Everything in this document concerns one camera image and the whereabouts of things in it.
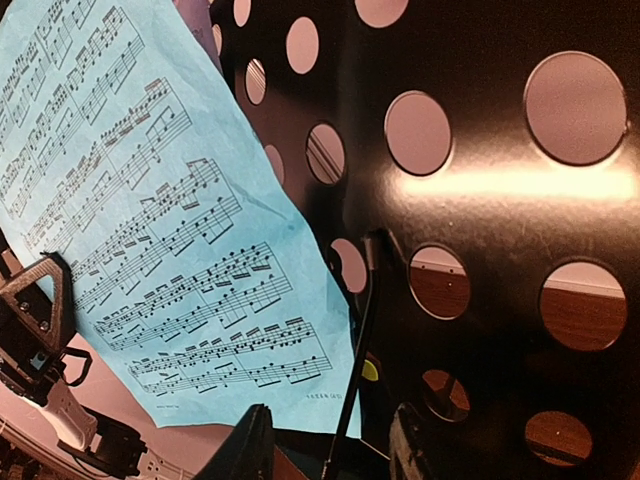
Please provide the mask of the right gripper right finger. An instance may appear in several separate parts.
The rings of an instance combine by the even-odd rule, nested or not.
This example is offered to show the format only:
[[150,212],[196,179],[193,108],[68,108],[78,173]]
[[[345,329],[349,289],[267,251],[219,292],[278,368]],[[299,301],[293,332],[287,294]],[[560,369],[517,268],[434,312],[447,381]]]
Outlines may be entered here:
[[435,447],[427,441],[425,423],[408,402],[394,413],[389,430],[390,478],[448,479]]

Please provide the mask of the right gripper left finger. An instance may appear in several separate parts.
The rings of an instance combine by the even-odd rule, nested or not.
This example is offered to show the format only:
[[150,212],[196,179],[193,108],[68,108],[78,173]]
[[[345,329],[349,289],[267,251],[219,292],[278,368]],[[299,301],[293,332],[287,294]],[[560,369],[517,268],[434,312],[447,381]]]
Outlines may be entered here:
[[271,480],[274,478],[274,448],[271,410],[264,404],[254,404],[194,478]]

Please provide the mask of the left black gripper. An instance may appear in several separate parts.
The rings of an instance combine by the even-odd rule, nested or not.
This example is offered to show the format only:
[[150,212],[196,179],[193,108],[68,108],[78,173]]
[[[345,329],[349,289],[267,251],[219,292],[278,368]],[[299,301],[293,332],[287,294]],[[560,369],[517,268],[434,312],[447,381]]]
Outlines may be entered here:
[[[69,346],[75,335],[69,265],[46,253],[1,285],[1,382],[28,400],[47,400],[53,387],[78,387],[88,376],[91,354]],[[65,377],[64,358],[83,359],[81,373]]]

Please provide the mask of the cyan paper sheet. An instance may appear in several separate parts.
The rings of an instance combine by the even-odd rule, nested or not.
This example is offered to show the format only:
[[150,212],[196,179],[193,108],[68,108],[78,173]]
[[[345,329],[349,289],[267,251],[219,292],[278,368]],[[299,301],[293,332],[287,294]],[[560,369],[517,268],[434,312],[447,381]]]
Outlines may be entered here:
[[159,427],[331,433],[347,303],[224,79],[169,1],[14,1],[1,226],[69,264],[79,333]]

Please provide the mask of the black perforated music stand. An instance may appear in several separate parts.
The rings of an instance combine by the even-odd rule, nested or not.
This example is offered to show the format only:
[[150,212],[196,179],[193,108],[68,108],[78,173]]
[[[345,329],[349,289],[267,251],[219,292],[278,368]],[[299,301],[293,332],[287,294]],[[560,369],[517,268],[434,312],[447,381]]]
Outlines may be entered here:
[[[210,15],[222,72],[323,251],[383,229],[363,442],[388,471],[410,403],[435,479],[627,479],[639,463],[639,5],[411,1],[367,25],[351,1],[230,1]],[[594,164],[543,150],[524,107],[546,58],[578,51],[622,86],[621,134]],[[540,296],[563,264],[621,284],[600,351],[563,345]]]

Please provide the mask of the lilac sheet music paper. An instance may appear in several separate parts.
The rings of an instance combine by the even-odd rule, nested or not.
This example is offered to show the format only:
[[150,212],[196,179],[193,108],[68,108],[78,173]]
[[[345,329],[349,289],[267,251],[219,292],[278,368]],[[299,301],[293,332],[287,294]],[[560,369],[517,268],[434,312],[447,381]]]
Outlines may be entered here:
[[213,24],[210,18],[210,2],[208,0],[173,0],[173,4],[218,72],[222,73],[219,53],[214,40]]

